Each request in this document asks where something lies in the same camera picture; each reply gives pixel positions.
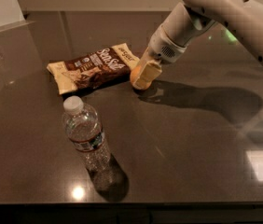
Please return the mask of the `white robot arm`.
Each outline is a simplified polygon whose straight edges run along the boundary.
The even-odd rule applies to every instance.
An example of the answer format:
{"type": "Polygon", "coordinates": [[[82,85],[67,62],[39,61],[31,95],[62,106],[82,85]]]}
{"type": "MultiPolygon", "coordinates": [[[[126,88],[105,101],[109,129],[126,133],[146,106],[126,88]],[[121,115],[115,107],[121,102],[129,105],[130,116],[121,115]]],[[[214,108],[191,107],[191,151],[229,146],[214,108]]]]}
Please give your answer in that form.
{"type": "Polygon", "coordinates": [[[195,37],[215,24],[226,27],[263,65],[263,4],[255,0],[182,0],[151,36],[130,81],[136,90],[146,90],[162,72],[175,63],[195,37]]]}

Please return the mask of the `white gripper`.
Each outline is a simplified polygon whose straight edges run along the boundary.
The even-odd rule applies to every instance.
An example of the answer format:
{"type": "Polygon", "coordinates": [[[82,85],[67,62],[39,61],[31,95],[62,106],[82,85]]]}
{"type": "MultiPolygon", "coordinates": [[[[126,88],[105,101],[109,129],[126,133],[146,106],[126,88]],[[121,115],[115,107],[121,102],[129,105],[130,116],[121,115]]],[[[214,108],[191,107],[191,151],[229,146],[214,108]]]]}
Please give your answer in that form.
{"type": "Polygon", "coordinates": [[[175,63],[186,49],[186,47],[180,47],[172,42],[163,26],[160,25],[151,36],[148,49],[143,53],[137,67],[142,69],[147,65],[149,79],[153,81],[162,72],[160,61],[158,60],[161,60],[162,63],[175,63]]]}

